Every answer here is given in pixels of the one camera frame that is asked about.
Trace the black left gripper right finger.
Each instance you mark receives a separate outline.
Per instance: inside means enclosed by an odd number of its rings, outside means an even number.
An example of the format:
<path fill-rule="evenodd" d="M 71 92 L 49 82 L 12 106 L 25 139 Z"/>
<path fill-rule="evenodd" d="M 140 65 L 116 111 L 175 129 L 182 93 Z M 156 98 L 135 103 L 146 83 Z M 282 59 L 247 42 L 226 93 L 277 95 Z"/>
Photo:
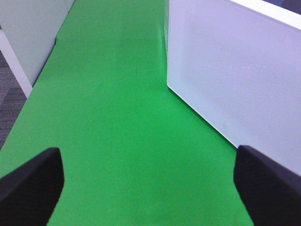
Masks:
<path fill-rule="evenodd" d="M 248 145 L 237 149 L 233 180 L 255 226 L 301 224 L 301 177 Z"/>

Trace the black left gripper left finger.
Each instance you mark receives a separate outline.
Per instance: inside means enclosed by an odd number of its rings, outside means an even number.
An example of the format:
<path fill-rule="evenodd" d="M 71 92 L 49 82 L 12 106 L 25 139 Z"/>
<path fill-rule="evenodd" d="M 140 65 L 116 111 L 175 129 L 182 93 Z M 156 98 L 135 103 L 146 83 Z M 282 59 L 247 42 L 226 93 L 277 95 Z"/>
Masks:
<path fill-rule="evenodd" d="M 48 148 L 0 179 L 0 224 L 47 225 L 63 186 L 60 149 Z"/>

